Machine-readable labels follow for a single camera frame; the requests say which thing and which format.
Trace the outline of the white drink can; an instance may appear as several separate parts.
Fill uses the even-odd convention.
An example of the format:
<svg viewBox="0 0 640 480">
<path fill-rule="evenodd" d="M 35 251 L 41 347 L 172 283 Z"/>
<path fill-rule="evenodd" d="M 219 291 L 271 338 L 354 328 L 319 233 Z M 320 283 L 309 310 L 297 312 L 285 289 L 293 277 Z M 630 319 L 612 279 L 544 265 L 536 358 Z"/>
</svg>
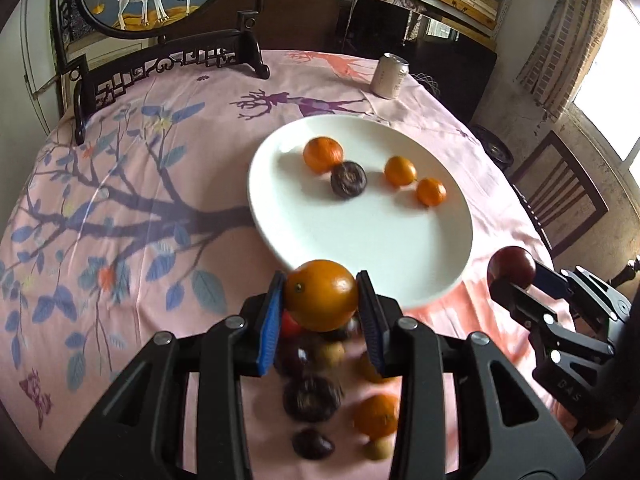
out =
<svg viewBox="0 0 640 480">
<path fill-rule="evenodd" d="M 409 63 L 393 53 L 384 53 L 378 60 L 370 88 L 382 99 L 397 99 L 400 87 L 409 73 Z"/>
</svg>

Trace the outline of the pink printed tablecloth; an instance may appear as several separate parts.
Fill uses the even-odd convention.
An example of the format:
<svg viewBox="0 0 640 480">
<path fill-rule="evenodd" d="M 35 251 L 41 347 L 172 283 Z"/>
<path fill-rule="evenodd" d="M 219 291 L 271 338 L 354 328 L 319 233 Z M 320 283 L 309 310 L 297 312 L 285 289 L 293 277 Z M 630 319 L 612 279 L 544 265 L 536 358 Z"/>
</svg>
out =
<svg viewBox="0 0 640 480">
<path fill-rule="evenodd" d="M 489 298 L 486 269 L 504 246 L 548 252 L 480 142 L 413 79 L 397 100 L 374 96 L 370 60 L 265 60 L 265 80 L 245 65 L 149 76 L 93 115 L 82 145 L 65 116 L 29 165 L 2 229 L 1 401 L 46 466 L 156 332 L 201 333 L 268 287 L 278 264 L 254 227 L 246 175 L 268 134 L 308 116 L 375 118 L 442 161 L 470 205 L 472 260 L 416 315 L 442 334 L 488 333 L 532 374 L 526 331 Z"/>
</svg>

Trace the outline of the smooth orange fruit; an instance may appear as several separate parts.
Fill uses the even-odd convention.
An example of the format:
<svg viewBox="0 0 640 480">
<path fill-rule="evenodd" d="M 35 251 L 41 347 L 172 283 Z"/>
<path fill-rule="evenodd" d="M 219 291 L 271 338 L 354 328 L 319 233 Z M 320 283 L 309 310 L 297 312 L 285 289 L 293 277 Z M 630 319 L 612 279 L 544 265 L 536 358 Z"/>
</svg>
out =
<svg viewBox="0 0 640 480">
<path fill-rule="evenodd" d="M 355 278 L 340 264 L 311 260 L 286 277 L 284 306 L 305 330 L 325 333 L 343 327 L 358 306 Z"/>
</svg>

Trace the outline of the small mandarin on plate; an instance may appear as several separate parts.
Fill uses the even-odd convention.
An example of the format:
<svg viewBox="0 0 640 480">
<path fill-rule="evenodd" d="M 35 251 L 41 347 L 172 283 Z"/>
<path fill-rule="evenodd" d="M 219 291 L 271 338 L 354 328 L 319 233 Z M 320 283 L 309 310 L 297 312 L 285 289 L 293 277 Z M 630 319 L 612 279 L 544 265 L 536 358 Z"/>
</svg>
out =
<svg viewBox="0 0 640 480">
<path fill-rule="evenodd" d="M 416 186 L 416 198 L 425 207 L 436 207 L 447 199 L 447 190 L 437 179 L 421 179 Z"/>
</svg>

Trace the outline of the dark passion fruit on plate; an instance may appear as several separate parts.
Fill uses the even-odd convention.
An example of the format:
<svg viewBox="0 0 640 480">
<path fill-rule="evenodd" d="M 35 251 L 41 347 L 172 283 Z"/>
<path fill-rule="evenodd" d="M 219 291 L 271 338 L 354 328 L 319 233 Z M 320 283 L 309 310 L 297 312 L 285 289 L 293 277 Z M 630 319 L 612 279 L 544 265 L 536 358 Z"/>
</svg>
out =
<svg viewBox="0 0 640 480">
<path fill-rule="evenodd" d="M 330 185 L 336 196 L 350 200 L 363 193 L 368 177 L 359 164 L 345 160 L 332 168 Z"/>
</svg>

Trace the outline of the red cherry tomato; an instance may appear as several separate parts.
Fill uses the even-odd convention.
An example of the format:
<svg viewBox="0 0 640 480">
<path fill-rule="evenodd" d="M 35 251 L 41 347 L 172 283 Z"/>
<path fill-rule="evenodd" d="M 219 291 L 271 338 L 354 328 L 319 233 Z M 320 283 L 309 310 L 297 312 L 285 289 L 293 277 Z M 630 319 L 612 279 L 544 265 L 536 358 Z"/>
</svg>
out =
<svg viewBox="0 0 640 480">
<path fill-rule="evenodd" d="M 303 327 L 292 318 L 290 312 L 284 310 L 281 318 L 280 337 L 290 339 L 298 337 L 301 333 L 303 333 Z"/>
</svg>

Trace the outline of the dark red plum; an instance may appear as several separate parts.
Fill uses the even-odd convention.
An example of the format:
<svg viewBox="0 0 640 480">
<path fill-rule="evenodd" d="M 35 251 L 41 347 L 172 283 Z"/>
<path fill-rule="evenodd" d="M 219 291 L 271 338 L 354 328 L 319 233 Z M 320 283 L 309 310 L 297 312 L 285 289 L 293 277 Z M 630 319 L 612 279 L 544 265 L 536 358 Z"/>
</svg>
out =
<svg viewBox="0 0 640 480">
<path fill-rule="evenodd" d="M 504 278 L 522 289 L 533 284 L 536 275 L 536 262 L 532 255 L 518 246 L 503 247 L 495 252 L 488 263 L 487 283 Z"/>
</svg>

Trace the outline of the brown longan fruit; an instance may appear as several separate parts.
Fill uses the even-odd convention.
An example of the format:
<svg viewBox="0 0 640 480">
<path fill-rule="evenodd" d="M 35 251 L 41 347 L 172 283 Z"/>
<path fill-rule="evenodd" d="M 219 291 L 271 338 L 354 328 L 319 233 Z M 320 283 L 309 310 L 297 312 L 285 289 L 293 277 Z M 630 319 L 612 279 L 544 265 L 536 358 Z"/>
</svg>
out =
<svg viewBox="0 0 640 480">
<path fill-rule="evenodd" d="M 389 460 L 394 454 L 394 438 L 371 438 L 362 448 L 362 455 L 371 462 Z"/>
</svg>

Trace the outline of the white round plate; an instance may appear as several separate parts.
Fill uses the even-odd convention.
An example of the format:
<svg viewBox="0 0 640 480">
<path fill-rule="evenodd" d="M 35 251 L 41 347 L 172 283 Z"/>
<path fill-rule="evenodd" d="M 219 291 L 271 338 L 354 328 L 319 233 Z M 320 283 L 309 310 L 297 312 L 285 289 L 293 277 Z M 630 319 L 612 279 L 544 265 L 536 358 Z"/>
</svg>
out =
<svg viewBox="0 0 640 480">
<path fill-rule="evenodd" d="M 326 176 L 304 163 L 303 148 L 329 136 L 368 177 L 355 198 L 338 197 Z M 442 182 L 446 200 L 427 208 L 416 191 L 393 188 L 383 168 L 407 157 L 420 177 Z M 288 270 L 335 261 L 351 274 L 369 273 L 374 289 L 405 309 L 448 294 L 471 258 L 473 223 L 460 186 L 430 148 L 389 126 L 355 116 L 306 117 L 273 131 L 248 170 L 247 196 L 257 229 Z"/>
</svg>

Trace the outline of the large mandarin on plate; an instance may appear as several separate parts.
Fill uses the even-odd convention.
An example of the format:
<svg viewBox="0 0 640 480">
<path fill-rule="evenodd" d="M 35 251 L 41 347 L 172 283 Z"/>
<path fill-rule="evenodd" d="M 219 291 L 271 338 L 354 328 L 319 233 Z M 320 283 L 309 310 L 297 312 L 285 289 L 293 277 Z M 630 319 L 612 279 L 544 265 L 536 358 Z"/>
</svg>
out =
<svg viewBox="0 0 640 480">
<path fill-rule="evenodd" d="M 328 136 L 309 140 L 303 149 L 303 160 L 315 174 L 326 174 L 344 159 L 344 150 L 337 141 Z"/>
</svg>

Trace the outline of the large dark passion fruit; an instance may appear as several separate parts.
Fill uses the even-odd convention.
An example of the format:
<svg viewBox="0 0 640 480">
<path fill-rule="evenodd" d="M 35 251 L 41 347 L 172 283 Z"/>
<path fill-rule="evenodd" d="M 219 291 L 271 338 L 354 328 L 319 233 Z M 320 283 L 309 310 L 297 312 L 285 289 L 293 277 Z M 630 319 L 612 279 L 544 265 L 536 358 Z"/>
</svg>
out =
<svg viewBox="0 0 640 480">
<path fill-rule="evenodd" d="M 283 390 L 283 407 L 296 422 L 327 422 L 342 405 L 343 390 L 319 375 L 291 379 Z"/>
</svg>

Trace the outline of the orange mandarin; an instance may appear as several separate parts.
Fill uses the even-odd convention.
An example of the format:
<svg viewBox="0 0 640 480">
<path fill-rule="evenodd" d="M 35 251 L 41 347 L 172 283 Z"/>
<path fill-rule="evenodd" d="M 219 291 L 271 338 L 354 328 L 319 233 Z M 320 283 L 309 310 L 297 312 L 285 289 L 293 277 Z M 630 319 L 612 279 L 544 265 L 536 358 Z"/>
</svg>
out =
<svg viewBox="0 0 640 480">
<path fill-rule="evenodd" d="M 394 434 L 398 428 L 399 399 L 387 393 L 369 396 L 358 404 L 352 413 L 352 424 L 371 440 Z"/>
</svg>

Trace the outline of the dark carved wooden stand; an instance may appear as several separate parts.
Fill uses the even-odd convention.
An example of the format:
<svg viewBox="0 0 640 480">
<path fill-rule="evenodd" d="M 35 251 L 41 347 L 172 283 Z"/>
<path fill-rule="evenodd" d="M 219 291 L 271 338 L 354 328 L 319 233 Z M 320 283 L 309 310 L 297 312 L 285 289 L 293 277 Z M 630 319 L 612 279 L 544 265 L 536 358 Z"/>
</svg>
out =
<svg viewBox="0 0 640 480">
<path fill-rule="evenodd" d="M 77 0 L 50 0 L 55 66 L 58 76 L 70 80 L 64 94 L 73 105 L 75 143 L 84 143 L 87 122 L 95 112 L 112 104 L 129 87 L 152 73 L 161 74 L 175 66 L 191 64 L 216 67 L 246 64 L 259 78 L 268 78 L 270 69 L 262 60 L 262 52 L 253 32 L 264 2 L 265 0 L 255 0 L 250 10 L 239 11 L 236 24 L 230 29 L 210 30 L 191 36 L 180 34 L 182 24 L 194 25 L 201 21 L 206 11 L 213 7 L 213 3 L 190 18 L 161 29 L 154 37 L 115 38 L 141 40 L 144 46 L 91 67 L 84 54 L 78 54 L 76 58 L 69 58 L 67 55 L 68 47 L 77 38 L 73 20 L 78 18 L 82 24 L 95 32 L 99 31 L 82 16 Z"/>
</svg>

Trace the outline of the small orange on plate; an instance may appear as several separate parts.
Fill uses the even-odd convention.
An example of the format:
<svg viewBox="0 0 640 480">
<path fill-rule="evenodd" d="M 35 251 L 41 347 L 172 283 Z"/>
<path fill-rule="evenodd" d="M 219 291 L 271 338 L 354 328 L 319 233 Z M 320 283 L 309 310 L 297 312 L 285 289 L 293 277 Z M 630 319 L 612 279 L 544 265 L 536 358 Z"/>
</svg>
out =
<svg viewBox="0 0 640 480">
<path fill-rule="evenodd" d="M 390 185 L 403 188 L 412 185 L 418 174 L 411 160 L 404 156 L 392 156 L 385 164 L 384 176 Z"/>
</svg>

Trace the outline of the small brown longan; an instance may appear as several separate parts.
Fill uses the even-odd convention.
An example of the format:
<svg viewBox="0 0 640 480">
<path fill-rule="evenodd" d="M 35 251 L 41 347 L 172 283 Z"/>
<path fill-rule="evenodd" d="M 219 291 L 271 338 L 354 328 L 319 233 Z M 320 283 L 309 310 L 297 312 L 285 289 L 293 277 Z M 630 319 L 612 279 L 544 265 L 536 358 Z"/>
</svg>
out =
<svg viewBox="0 0 640 480">
<path fill-rule="evenodd" d="M 332 370 L 344 361 L 346 350 L 339 341 L 320 342 L 314 347 L 314 366 L 317 370 Z"/>
</svg>

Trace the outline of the dark wooden chair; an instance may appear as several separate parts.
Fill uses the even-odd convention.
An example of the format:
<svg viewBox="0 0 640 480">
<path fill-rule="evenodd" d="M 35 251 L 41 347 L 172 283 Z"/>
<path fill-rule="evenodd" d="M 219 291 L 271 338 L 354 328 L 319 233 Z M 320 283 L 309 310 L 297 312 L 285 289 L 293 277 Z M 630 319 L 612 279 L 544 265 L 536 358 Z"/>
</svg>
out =
<svg viewBox="0 0 640 480">
<path fill-rule="evenodd" d="M 585 167 L 553 130 L 508 180 L 551 258 L 566 252 L 610 210 Z M 590 206 L 585 217 L 559 240 L 550 240 L 550 228 L 585 205 Z"/>
</svg>

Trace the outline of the yellow orange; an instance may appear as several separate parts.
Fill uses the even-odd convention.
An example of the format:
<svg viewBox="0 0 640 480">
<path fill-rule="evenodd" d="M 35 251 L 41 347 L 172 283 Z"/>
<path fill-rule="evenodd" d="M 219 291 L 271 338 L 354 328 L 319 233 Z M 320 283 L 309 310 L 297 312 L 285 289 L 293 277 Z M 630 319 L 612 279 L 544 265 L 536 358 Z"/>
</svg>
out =
<svg viewBox="0 0 640 480">
<path fill-rule="evenodd" d="M 371 363 L 367 351 L 363 351 L 360 354 L 360 357 L 357 359 L 356 371 L 362 379 L 366 380 L 367 382 L 372 382 L 372 384 L 381 385 L 393 380 L 393 377 L 385 378 L 381 376 L 381 374 Z"/>
</svg>

